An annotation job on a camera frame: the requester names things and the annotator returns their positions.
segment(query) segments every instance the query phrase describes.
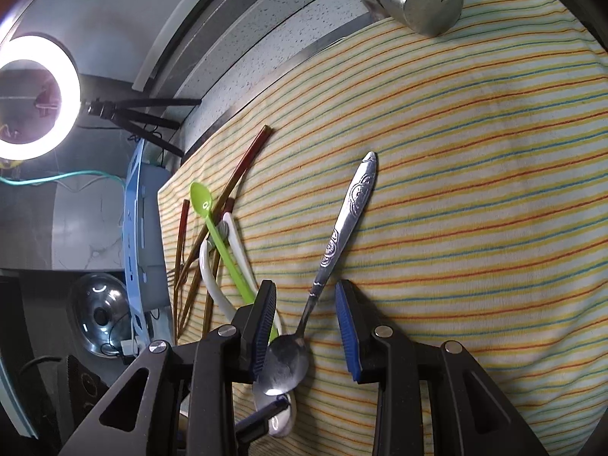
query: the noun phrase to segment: metal spoon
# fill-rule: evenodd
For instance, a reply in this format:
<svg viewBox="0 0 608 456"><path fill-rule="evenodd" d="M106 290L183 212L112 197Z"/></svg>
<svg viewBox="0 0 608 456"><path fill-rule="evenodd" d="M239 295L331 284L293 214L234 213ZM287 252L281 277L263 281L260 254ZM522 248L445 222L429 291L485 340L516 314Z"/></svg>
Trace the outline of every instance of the metal spoon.
<svg viewBox="0 0 608 456"><path fill-rule="evenodd" d="M348 192L340 214L336 220L331 239L321 259L317 277L312 283L308 300L302 312L302 318L295 334L279 336L270 345L266 352L264 367L258 377L258 383L264 393L269 396L284 394L295 388L308 371L308 347L304 342L306 323L318 298L333 271L340 254L366 206L367 199L376 180L376 167L378 161L374 152L368 152L359 165Z"/></svg>

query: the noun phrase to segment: ring light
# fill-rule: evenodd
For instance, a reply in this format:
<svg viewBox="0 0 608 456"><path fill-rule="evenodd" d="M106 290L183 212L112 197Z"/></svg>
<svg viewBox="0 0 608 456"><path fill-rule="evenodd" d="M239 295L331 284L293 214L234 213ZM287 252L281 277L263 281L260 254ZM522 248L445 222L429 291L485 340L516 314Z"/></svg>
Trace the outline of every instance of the ring light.
<svg viewBox="0 0 608 456"><path fill-rule="evenodd" d="M59 86L62 103L53 128L27 144L11 144L0 139L0 157L25 160L41 156L66 138L80 113L80 81L68 55L54 42L40 36L22 36L2 45L0 68L18 60L31 60L46 68Z"/></svg>

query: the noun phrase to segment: metal screw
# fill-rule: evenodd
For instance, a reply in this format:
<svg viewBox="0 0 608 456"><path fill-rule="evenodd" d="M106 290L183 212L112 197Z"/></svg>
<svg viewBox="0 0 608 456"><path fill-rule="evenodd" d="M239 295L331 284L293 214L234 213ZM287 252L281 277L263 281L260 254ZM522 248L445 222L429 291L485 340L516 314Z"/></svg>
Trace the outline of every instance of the metal screw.
<svg viewBox="0 0 608 456"><path fill-rule="evenodd" d="M374 329L374 334L378 337L391 337L393 335L393 329L388 326L378 326Z"/></svg>
<svg viewBox="0 0 608 456"><path fill-rule="evenodd" d="M457 341L448 341L445 344L446 352L453 353L454 355L462 352L462 345Z"/></svg>
<svg viewBox="0 0 608 456"><path fill-rule="evenodd" d="M222 337L233 336L236 333L236 327L232 324L224 324L218 328L218 334Z"/></svg>
<svg viewBox="0 0 608 456"><path fill-rule="evenodd" d="M166 350L166 343L162 339L157 339L156 341L152 341L148 349L152 353L162 353Z"/></svg>

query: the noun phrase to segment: green spoon handle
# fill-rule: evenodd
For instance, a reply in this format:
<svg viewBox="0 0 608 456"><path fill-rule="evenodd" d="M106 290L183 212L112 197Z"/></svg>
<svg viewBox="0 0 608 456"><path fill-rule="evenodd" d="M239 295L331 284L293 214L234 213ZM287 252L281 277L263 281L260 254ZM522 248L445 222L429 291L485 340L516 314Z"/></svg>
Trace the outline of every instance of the green spoon handle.
<svg viewBox="0 0 608 456"><path fill-rule="evenodd" d="M224 241L222 240L222 237L218 233L218 230L215 227L214 222L211 220L210 217L206 217L205 223L207 224L207 229L209 230L209 234L211 235L211 238L214 239L215 247L218 249L218 252L220 253L220 257L224 261L224 264L228 268L230 277L232 278L232 281L234 281L234 284L236 285L236 289L238 289L238 291L241 294L241 297L245 301L245 303L253 303L253 301L255 300L255 295L253 294L253 291L251 289L249 289L249 285L247 284L245 279L242 277L241 272L236 268L236 266L234 265L234 262L232 262L230 253L228 252L226 245L224 245Z"/></svg>

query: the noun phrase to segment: spoon handle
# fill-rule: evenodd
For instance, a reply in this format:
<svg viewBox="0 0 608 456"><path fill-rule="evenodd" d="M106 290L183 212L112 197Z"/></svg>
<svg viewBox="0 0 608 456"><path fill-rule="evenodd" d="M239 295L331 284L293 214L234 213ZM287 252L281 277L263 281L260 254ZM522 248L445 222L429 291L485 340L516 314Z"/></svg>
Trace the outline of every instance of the spoon handle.
<svg viewBox="0 0 608 456"><path fill-rule="evenodd" d="M376 153L368 152L355 172L355 177L348 187L346 198L340 209L340 214L338 214L331 238L329 239L329 243L327 243L325 254L321 259L317 277L315 277L314 283L312 283L312 288L296 331L298 336L304 335L308 317L317 304L317 300L331 272L334 270L359 217L363 213L367 199L370 198L370 194L372 193L374 181L376 180L377 167L378 159L376 158Z"/></svg>

